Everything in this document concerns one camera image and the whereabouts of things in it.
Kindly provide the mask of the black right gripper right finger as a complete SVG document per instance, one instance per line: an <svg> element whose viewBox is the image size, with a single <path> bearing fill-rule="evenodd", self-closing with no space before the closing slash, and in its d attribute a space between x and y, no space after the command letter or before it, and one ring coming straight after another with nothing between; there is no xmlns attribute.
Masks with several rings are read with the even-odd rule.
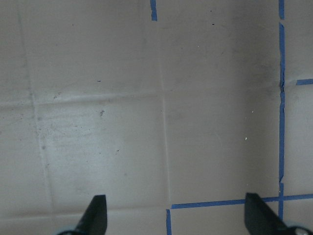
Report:
<svg viewBox="0 0 313 235"><path fill-rule="evenodd" d="M244 223L250 235L290 235L286 224L256 193L246 193Z"/></svg>

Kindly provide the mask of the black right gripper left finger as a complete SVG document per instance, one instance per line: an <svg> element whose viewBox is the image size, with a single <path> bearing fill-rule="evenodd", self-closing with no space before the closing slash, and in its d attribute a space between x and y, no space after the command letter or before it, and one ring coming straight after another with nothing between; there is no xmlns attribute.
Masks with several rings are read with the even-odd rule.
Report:
<svg viewBox="0 0 313 235"><path fill-rule="evenodd" d="M107 230L105 195L96 195L74 229L75 235L104 235Z"/></svg>

